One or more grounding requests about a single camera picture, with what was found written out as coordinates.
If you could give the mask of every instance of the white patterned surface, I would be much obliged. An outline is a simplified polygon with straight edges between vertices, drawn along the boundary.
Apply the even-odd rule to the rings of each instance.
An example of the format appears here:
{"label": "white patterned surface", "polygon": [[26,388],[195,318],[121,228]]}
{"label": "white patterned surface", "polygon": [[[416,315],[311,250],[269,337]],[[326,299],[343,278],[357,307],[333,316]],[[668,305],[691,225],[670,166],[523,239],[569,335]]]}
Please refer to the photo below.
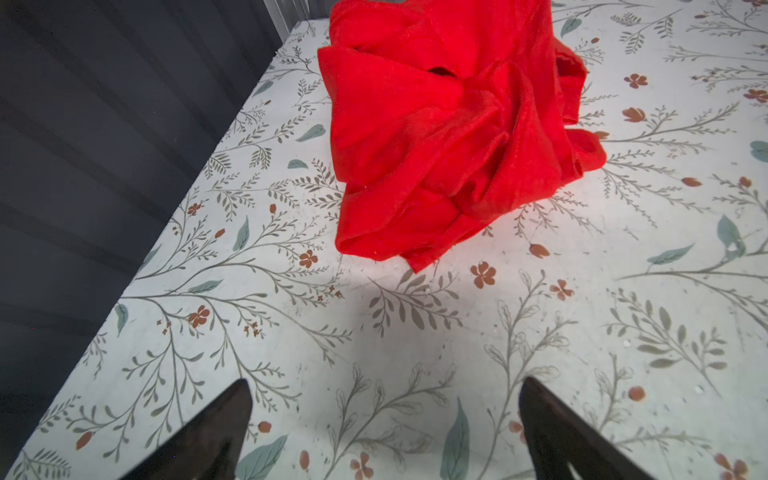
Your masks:
{"label": "white patterned surface", "polygon": [[419,275],[335,251],[297,26],[9,478],[118,478],[241,376],[243,480],[526,478],[529,373],[655,477],[768,477],[768,6],[640,1],[553,2],[607,166]]}

